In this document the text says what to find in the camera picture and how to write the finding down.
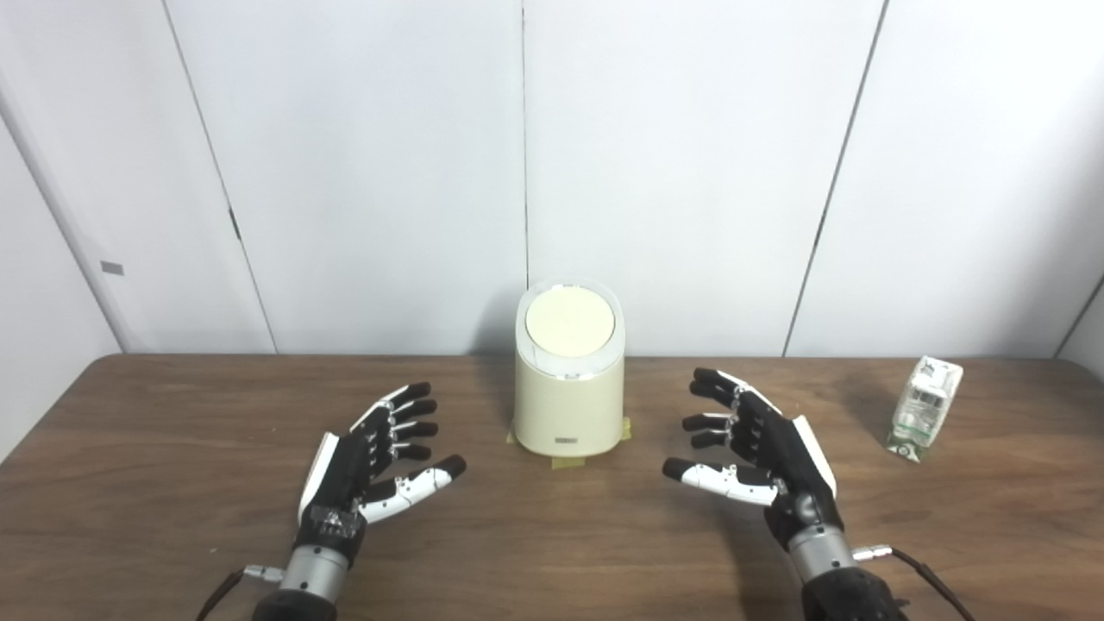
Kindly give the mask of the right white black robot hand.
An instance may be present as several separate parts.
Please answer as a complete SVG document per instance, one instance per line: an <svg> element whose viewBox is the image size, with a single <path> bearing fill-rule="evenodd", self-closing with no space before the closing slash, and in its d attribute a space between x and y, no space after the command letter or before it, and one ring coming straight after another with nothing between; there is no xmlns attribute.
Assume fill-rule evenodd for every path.
<svg viewBox="0 0 1104 621"><path fill-rule="evenodd" d="M769 535L788 548L806 530L843 533L837 482L813 427L788 417L749 382L712 368L696 368L690 393L725 406L725 413L684 417L696 449L728 448L737 463L665 460L666 477L762 508Z"/></svg>

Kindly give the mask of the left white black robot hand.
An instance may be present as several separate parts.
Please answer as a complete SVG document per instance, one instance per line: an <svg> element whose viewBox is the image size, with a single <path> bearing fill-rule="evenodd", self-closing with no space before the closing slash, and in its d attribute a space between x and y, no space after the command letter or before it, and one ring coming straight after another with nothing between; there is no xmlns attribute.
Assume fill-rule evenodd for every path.
<svg viewBox="0 0 1104 621"><path fill-rule="evenodd" d="M367 526L410 511L461 477L467 463L460 455L384 475L395 463L431 457L431 449L415 442L438 432L424 421L437 409L429 393L429 382L400 386L368 406L343 434L323 433L298 503L293 548L330 550L354 566Z"/></svg>

